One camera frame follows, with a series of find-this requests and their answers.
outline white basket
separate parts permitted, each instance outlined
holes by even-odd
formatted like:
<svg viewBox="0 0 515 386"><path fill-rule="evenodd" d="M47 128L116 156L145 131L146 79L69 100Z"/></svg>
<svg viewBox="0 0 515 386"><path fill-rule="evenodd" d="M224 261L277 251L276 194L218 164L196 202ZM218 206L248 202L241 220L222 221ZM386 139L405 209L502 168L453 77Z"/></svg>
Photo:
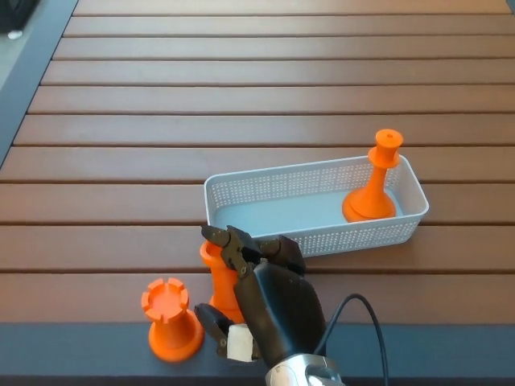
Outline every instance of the white basket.
<svg viewBox="0 0 515 386"><path fill-rule="evenodd" d="M305 257L403 243L429 203L402 156L385 181L396 217L348 223L342 214L344 197L366 185L372 169L363 156L213 175L204 184L208 224L259 239L290 237Z"/></svg>

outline wooden slat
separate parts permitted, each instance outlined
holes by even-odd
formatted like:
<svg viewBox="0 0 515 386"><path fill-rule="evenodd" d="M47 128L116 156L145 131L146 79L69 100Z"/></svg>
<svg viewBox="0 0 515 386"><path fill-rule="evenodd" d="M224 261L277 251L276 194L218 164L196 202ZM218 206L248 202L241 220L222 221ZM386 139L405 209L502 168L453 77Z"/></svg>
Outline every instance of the wooden slat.
<svg viewBox="0 0 515 386"><path fill-rule="evenodd" d="M505 0L80 0L74 15L509 13Z"/></svg>
<svg viewBox="0 0 515 386"><path fill-rule="evenodd" d="M510 60L52 61L43 85L513 84Z"/></svg>
<svg viewBox="0 0 515 386"><path fill-rule="evenodd" d="M190 307L208 302L210 275L173 276L187 287ZM160 277L3 274L0 292L11 296L0 297L0 322L143 322L140 298L146 286ZM310 275L307 279L318 293L326 319L344 296L358 292L372 303L383 323L515 322L515 280L510 275ZM340 321L370 323L370 317L360 303L352 302Z"/></svg>
<svg viewBox="0 0 515 386"><path fill-rule="evenodd" d="M515 36L62 38L54 60L336 60L515 57Z"/></svg>
<svg viewBox="0 0 515 386"><path fill-rule="evenodd" d="M188 224L204 221L201 186L0 185L4 224Z"/></svg>
<svg viewBox="0 0 515 386"><path fill-rule="evenodd" d="M512 113L513 86L39 87L29 113Z"/></svg>
<svg viewBox="0 0 515 386"><path fill-rule="evenodd" d="M424 185L424 224L515 224L515 184ZM0 224L202 224L201 185L0 184Z"/></svg>
<svg viewBox="0 0 515 386"><path fill-rule="evenodd" d="M203 183L214 174L355 157L368 150L15 147L0 182ZM401 154L423 183L515 182L515 147L406 147Z"/></svg>
<svg viewBox="0 0 515 386"><path fill-rule="evenodd" d="M64 37L514 35L512 15L73 17Z"/></svg>
<svg viewBox="0 0 515 386"><path fill-rule="evenodd" d="M419 227L400 245L306 259L311 273L514 273L514 227ZM0 227L6 272L208 272L199 227Z"/></svg>
<svg viewBox="0 0 515 386"><path fill-rule="evenodd" d="M27 115L16 146L370 146L382 127L405 146L515 145L515 114L360 116Z"/></svg>

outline orange pawn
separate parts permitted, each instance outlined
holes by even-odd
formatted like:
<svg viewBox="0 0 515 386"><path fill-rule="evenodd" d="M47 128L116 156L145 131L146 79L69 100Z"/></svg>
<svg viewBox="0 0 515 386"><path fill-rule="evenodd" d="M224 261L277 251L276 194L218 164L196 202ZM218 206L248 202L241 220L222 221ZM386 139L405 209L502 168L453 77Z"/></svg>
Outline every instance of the orange pawn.
<svg viewBox="0 0 515 386"><path fill-rule="evenodd" d="M398 148L402 135L391 129L376 134L376 146L369 151L373 172L366 187L350 192L344 199L342 210L349 223L377 220L395 216L395 204L385 193L388 169L399 163Z"/></svg>
<svg viewBox="0 0 515 386"><path fill-rule="evenodd" d="M244 323L240 307L234 294L234 285L237 282L237 272L227 268L221 256L218 245L205 241L200 247L200 255L204 263L211 269L213 296L209 304L236 324Z"/></svg>
<svg viewBox="0 0 515 386"><path fill-rule="evenodd" d="M142 308L152 321L149 344L155 355L167 362L193 356L204 341L204 329L187 307L189 295L177 279L158 279L142 295Z"/></svg>

